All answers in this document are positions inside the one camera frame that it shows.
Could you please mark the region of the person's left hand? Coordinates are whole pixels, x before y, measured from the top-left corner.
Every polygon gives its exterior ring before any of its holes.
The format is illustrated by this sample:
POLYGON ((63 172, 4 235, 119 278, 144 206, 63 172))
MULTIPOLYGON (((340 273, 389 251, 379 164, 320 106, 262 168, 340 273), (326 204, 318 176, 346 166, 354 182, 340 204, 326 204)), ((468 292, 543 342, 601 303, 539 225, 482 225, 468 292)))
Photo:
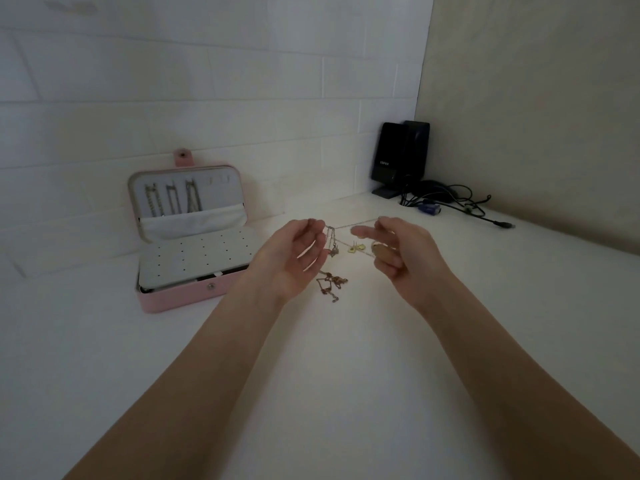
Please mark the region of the person's left hand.
POLYGON ((260 297, 281 308, 316 278, 329 254, 325 222, 316 226, 315 241, 286 241, 284 225, 264 243, 246 273, 260 297))

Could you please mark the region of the person's left forearm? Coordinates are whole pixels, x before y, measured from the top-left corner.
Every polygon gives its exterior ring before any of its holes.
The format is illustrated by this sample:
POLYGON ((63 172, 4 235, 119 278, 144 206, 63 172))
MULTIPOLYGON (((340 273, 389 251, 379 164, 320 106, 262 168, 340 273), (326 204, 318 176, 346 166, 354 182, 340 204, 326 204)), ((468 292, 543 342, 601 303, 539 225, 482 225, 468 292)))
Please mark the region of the person's left forearm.
POLYGON ((245 272, 184 350, 63 480, 197 480, 291 294, 245 272))

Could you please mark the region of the black desktop speaker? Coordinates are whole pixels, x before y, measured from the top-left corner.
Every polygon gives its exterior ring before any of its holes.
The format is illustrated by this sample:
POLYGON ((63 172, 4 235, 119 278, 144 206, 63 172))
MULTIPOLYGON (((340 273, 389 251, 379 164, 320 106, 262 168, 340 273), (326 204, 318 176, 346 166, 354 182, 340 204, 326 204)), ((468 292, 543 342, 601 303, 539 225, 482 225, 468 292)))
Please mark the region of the black desktop speaker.
POLYGON ((411 181, 419 182, 425 174, 431 125, 410 120, 405 120, 403 124, 409 128, 404 148, 404 171, 411 181))
POLYGON ((409 125, 390 122, 382 124, 371 169, 372 181, 381 186, 372 190, 373 195, 386 200, 395 198, 412 181, 407 153, 409 140, 409 125))

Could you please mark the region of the person's right hand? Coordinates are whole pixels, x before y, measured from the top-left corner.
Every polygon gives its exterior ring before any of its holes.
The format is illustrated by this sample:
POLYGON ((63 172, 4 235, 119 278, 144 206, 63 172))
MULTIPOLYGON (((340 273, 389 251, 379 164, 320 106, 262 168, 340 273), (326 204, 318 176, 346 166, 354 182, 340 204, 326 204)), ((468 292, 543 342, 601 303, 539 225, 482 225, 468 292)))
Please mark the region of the person's right hand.
POLYGON ((399 217, 379 217, 388 241, 373 241, 374 266, 391 281, 399 295, 427 317, 436 303, 440 282, 450 274, 435 240, 424 228, 399 217))

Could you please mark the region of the person's right forearm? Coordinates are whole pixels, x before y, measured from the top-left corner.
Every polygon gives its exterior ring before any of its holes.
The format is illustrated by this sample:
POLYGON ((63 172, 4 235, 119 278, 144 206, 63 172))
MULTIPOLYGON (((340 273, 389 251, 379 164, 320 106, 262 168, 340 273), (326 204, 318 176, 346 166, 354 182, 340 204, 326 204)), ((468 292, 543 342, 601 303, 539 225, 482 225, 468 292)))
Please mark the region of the person's right forearm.
POLYGON ((417 279, 417 309, 515 480, 640 480, 640 456, 545 371, 454 276, 417 279))

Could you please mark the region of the pink jewelry box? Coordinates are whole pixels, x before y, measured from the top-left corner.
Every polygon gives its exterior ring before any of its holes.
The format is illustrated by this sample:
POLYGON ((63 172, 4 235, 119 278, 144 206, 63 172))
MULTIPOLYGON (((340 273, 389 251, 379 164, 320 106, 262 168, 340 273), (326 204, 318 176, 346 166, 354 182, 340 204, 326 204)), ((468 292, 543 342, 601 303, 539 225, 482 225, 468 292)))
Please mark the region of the pink jewelry box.
POLYGON ((127 181, 139 236, 135 291, 142 311, 169 311, 228 292, 263 240, 247 227, 238 170, 197 166, 190 150, 176 149, 171 169, 140 171, 127 181), (209 177, 229 175, 227 185, 209 177))

